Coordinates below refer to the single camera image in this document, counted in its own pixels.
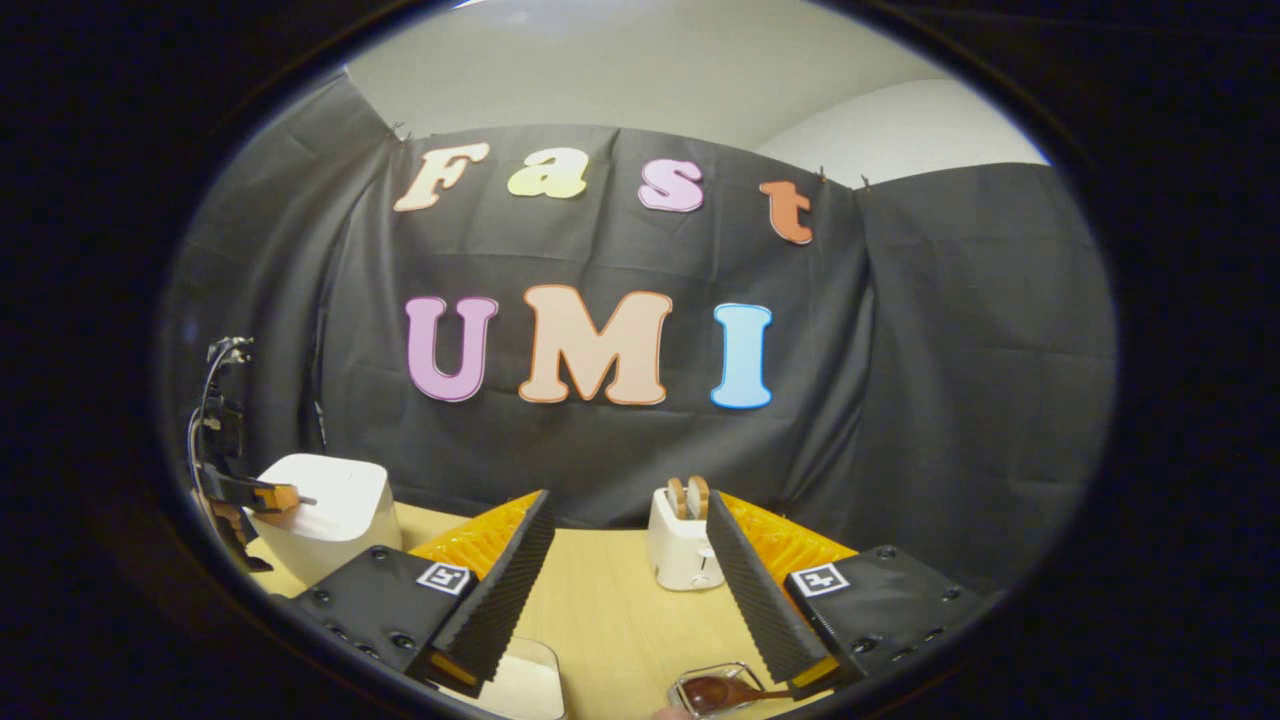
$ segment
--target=blue letter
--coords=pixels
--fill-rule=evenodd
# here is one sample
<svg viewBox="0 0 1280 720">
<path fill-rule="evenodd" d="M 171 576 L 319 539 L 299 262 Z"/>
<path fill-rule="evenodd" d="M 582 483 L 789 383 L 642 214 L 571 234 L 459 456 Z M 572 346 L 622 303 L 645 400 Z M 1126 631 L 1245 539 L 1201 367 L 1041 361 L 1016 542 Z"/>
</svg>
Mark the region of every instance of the blue letter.
<svg viewBox="0 0 1280 720">
<path fill-rule="evenodd" d="M 764 328 L 773 322 L 773 313 L 759 305 L 728 302 L 716 307 L 714 315 L 724 328 L 724 375 L 712 391 L 712 402 L 739 410 L 764 407 L 773 400 L 762 369 Z"/>
</svg>

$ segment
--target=orange letter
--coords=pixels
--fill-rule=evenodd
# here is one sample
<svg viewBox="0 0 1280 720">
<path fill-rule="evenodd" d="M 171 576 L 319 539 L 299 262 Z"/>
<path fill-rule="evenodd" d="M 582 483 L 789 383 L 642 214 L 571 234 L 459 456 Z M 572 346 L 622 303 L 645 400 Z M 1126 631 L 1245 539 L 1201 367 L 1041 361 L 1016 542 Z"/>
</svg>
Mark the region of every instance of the orange letter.
<svg viewBox="0 0 1280 720">
<path fill-rule="evenodd" d="M 813 231 L 800 224 L 800 210 L 809 209 L 809 199 L 796 192 L 791 181 L 767 182 L 760 192 L 769 196 L 769 223 L 773 229 L 796 245 L 813 240 Z"/>
<path fill-rule="evenodd" d="M 462 170 L 467 169 L 467 160 L 479 163 L 488 155 L 488 142 L 429 151 L 426 155 L 422 155 L 422 169 L 413 179 L 413 184 L 408 186 L 408 192 L 404 193 L 404 197 L 397 200 L 392 208 L 403 213 L 406 210 L 421 210 L 435 205 L 435 201 L 440 199 L 435 193 L 435 183 L 440 183 L 444 186 L 444 190 L 449 190 L 462 177 Z"/>
<path fill-rule="evenodd" d="M 657 292 L 631 292 L 618 302 L 604 332 L 596 333 L 582 296 L 563 284 L 539 284 L 525 291 L 534 309 L 534 363 L 520 397 L 530 402 L 561 402 L 568 387 L 559 380 L 559 361 L 584 400 L 595 397 L 609 366 L 617 375 L 604 396 L 618 405 L 657 405 L 667 397 L 658 384 L 662 322 L 672 302 Z"/>
</svg>

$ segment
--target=spoon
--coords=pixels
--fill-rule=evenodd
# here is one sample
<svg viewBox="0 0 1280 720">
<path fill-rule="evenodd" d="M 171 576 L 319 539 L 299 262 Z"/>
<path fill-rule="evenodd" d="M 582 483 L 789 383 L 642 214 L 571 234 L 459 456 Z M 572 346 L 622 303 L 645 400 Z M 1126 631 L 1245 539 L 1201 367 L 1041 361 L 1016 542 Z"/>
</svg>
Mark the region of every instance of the spoon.
<svg viewBox="0 0 1280 720">
<path fill-rule="evenodd" d="M 698 715 L 771 697 L 791 697 L 788 691 L 758 691 L 737 678 L 716 675 L 690 678 L 681 685 L 685 688 L 685 697 L 689 698 L 690 710 Z"/>
</svg>

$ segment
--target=yellow letter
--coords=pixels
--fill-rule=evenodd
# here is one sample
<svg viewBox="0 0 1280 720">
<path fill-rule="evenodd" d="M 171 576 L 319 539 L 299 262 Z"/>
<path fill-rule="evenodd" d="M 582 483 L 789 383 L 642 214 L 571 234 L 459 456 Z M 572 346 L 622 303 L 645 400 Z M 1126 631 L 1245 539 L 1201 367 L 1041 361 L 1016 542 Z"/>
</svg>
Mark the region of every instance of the yellow letter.
<svg viewBox="0 0 1280 720">
<path fill-rule="evenodd" d="M 435 201 L 440 199 L 435 193 L 435 183 L 442 183 L 444 190 L 449 190 L 462 177 L 462 170 L 467 169 L 467 160 L 479 163 L 488 155 L 488 142 L 429 151 L 426 155 L 422 155 L 422 169 L 417 173 L 417 178 L 413 179 L 413 184 L 408 187 L 404 197 L 396 201 L 393 209 L 403 213 L 406 210 L 421 210 L 435 205 Z"/>
<path fill-rule="evenodd" d="M 595 397 L 614 360 L 617 375 L 604 389 L 611 401 L 657 405 L 667 397 L 667 388 L 658 383 L 658 348 L 662 322 L 672 309 L 669 297 L 628 293 L 600 333 L 572 287 L 534 286 L 525 291 L 525 302 L 534 309 L 534 361 L 529 382 L 520 386 L 520 397 L 530 402 L 568 397 L 568 387 L 559 380 L 561 357 L 584 400 Z"/>
<path fill-rule="evenodd" d="M 572 147 L 552 147 L 539 150 L 529 158 L 522 170 L 516 170 L 507 181 L 507 190 L 512 195 L 532 197 L 547 195 L 547 197 L 573 197 L 586 190 L 582 182 L 582 173 L 586 172 L 586 152 Z"/>
</svg>

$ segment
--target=ridged rubber pad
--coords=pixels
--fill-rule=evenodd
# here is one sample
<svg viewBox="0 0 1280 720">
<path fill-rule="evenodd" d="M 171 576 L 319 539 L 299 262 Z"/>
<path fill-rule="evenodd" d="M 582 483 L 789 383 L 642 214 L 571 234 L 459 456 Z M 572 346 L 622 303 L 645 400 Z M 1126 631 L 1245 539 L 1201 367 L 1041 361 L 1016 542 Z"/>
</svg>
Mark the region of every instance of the ridged rubber pad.
<svg viewBox="0 0 1280 720">
<path fill-rule="evenodd" d="M 822 641 L 773 582 L 718 491 L 710 496 L 707 538 L 774 683 L 787 682 L 827 657 Z"/>
<path fill-rule="evenodd" d="M 471 694 L 467 691 L 472 689 L 479 693 L 483 682 L 492 680 L 498 673 L 498 661 L 511 642 L 525 601 L 556 538 L 556 518 L 547 497 L 547 492 L 539 493 L 493 569 L 431 642 L 433 648 L 476 676 L 474 688 L 458 688 L 451 683 L 458 692 Z"/>
</svg>

